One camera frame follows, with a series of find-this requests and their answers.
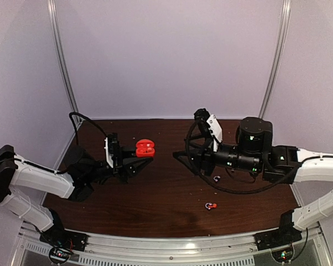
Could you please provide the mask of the red earbud charging case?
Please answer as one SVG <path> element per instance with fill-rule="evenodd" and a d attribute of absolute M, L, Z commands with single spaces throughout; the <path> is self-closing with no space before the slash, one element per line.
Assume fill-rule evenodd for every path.
<path fill-rule="evenodd" d="M 135 154 L 138 158 L 154 157 L 155 143 L 152 140 L 141 139 L 136 143 Z"/>

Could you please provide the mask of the purple earbud with red hook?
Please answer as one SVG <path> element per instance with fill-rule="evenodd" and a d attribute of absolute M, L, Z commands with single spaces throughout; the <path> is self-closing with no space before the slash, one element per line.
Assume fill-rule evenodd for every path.
<path fill-rule="evenodd" d="M 208 211 L 210 211 L 210 210 L 212 210 L 212 209 L 216 209 L 217 206 L 218 206 L 218 205 L 217 205 L 216 203 L 210 203 L 210 202 L 208 202 L 208 203 L 205 204 L 205 208 L 206 208 Z"/>

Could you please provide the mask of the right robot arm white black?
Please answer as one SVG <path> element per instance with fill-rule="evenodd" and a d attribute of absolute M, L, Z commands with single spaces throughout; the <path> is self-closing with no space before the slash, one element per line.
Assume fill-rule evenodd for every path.
<path fill-rule="evenodd" d="M 242 119 L 236 129 L 234 145 L 223 143 L 222 135 L 214 115 L 197 115 L 184 139 L 184 150 L 173 152 L 173 157 L 212 188 L 233 195 L 254 195 L 283 183 L 333 182 L 333 154 L 296 146 L 273 146 L 273 125 L 269 121 L 258 117 Z M 269 184 L 248 191 L 220 187 L 209 178 L 216 167 L 223 167 L 226 172 L 247 172 L 253 178 L 261 175 Z M 295 230 L 303 231 L 331 215 L 333 189 L 303 207 L 284 213 L 273 239 L 277 244 L 286 244 Z"/>

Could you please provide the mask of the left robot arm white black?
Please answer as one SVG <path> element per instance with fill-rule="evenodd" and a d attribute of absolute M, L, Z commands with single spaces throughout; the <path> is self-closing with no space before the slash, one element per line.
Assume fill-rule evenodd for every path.
<path fill-rule="evenodd" d="M 65 245 L 69 235 L 59 215 L 32 201 L 18 187 L 28 187 L 73 202 L 86 200 L 94 191 L 92 184 L 103 185 L 116 177 L 126 183 L 155 156 L 154 143 L 137 142 L 135 147 L 105 146 L 104 160 L 98 161 L 80 146 L 73 147 L 65 158 L 65 170 L 53 170 L 28 161 L 15 153 L 13 146 L 0 149 L 0 206 L 33 224 L 57 246 Z"/>

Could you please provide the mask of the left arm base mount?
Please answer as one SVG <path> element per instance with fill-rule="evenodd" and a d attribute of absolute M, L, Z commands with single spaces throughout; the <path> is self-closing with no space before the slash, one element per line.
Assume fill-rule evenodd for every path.
<path fill-rule="evenodd" d="M 39 240 L 51 246 L 48 259 L 54 265 L 66 263 L 74 255 L 74 251 L 85 251 L 88 235 L 66 230 L 59 217 L 53 218 L 53 225 L 46 231 L 34 227 L 40 235 Z"/>

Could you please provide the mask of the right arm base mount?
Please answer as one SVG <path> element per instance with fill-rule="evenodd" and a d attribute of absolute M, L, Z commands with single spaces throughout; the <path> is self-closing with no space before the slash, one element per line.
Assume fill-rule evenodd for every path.
<path fill-rule="evenodd" d="M 287 218 L 281 219 L 279 227 L 254 235 L 258 251 L 271 249 L 271 256 L 277 263 L 293 262 L 295 255 L 294 242 L 302 240 L 302 232 L 294 228 L 294 223 Z"/>

